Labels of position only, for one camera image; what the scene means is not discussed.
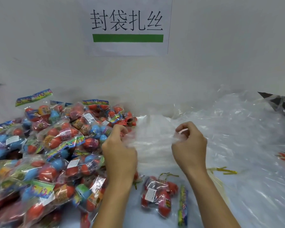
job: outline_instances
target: wall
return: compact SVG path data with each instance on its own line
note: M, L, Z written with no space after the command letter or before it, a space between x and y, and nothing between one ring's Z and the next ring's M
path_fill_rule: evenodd
M202 106L221 84L285 95L285 0L173 0L164 57L91 57L77 0L0 0L0 117L51 88L57 100L103 98Z

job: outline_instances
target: green rectangle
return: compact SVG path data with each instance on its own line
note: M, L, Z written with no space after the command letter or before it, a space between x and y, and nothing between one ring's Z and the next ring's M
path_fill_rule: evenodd
M94 42L163 42L163 34L93 34Z

